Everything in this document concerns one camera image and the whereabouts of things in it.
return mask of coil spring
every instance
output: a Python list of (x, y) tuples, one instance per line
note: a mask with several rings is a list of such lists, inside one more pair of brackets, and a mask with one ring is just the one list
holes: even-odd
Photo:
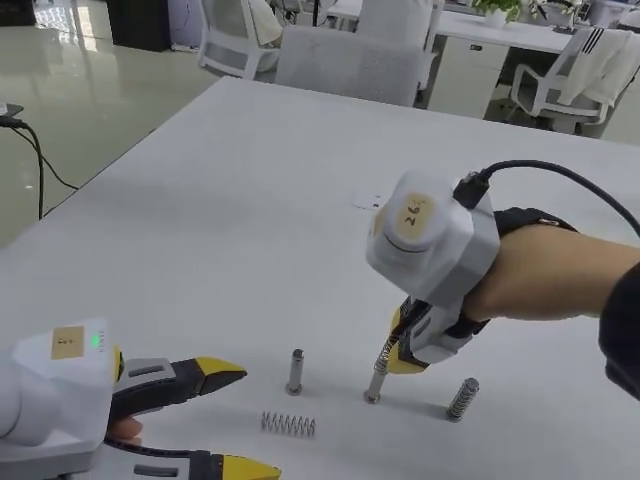
[(262, 430), (298, 437), (313, 437), (316, 434), (316, 419), (262, 412)]
[(473, 401), (474, 397), (480, 390), (480, 383), (475, 378), (467, 378), (458, 390), (458, 393), (453, 398), (449, 409), (447, 410), (447, 416), (454, 422), (459, 422)]
[(387, 374), (387, 367), (389, 366), (389, 358), (391, 357), (391, 350), (393, 349), (394, 345), (398, 343), (399, 340), (400, 340), (400, 337), (396, 335), (389, 335), (389, 338), (387, 338), (387, 341), (384, 342), (384, 346), (382, 347), (382, 351), (380, 352), (380, 355), (378, 355), (378, 358), (376, 358), (376, 363), (374, 363), (373, 365), (373, 369), (376, 372), (382, 375)]

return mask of human hand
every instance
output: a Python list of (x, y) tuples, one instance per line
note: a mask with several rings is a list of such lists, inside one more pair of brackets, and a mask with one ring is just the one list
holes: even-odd
[(122, 442), (140, 445), (141, 440), (138, 437), (140, 432), (142, 432), (142, 424), (133, 418), (127, 418), (117, 422), (107, 433)]
[(523, 227), (501, 239), (463, 312), (476, 321), (599, 316), (617, 281), (638, 262), (638, 248), (553, 226)]

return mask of tiled floor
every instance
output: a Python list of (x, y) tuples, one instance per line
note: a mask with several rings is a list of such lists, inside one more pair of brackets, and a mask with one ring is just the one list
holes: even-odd
[[(22, 105), (43, 153), (81, 185), (204, 91), (195, 55), (114, 47), (106, 4), (39, 0), (38, 27), (0, 28), (0, 102)], [(0, 130), (0, 248), (37, 218), (36, 156)], [(46, 175), (45, 206), (70, 191)]]

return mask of finger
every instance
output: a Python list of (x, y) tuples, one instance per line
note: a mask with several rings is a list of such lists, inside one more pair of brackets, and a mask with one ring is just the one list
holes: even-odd
[(111, 427), (109, 434), (114, 437), (128, 440), (137, 437), (141, 431), (142, 424), (140, 422), (133, 418), (127, 418)]

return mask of metal pin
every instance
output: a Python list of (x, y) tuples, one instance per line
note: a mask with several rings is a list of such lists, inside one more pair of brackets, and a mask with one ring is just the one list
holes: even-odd
[(449, 420), (452, 422), (462, 420), (464, 412), (467, 411), (467, 408), (479, 391), (480, 383), (475, 378), (467, 378), (453, 398), (451, 405), (449, 405), (449, 409), (447, 410)]
[(364, 392), (364, 401), (371, 404), (376, 404), (380, 400), (380, 390), (382, 390), (382, 384), (384, 383), (384, 379), (387, 376), (384, 372), (379, 372), (377, 370), (373, 371), (373, 376), (371, 377), (371, 383), (369, 383), (369, 388), (366, 392)]
[(382, 384), (387, 376), (387, 367), (389, 365), (389, 357), (393, 346), (398, 343), (399, 338), (395, 335), (389, 335), (387, 341), (382, 347), (382, 351), (376, 358), (376, 363), (373, 365), (373, 376), (369, 383), (369, 388), (364, 392), (364, 401), (370, 404), (376, 404), (380, 400), (380, 390), (382, 390)]
[(302, 391), (302, 364), (304, 362), (304, 352), (296, 348), (291, 354), (291, 370), (289, 371), (289, 383), (287, 383), (287, 393), (289, 395), (299, 395)]

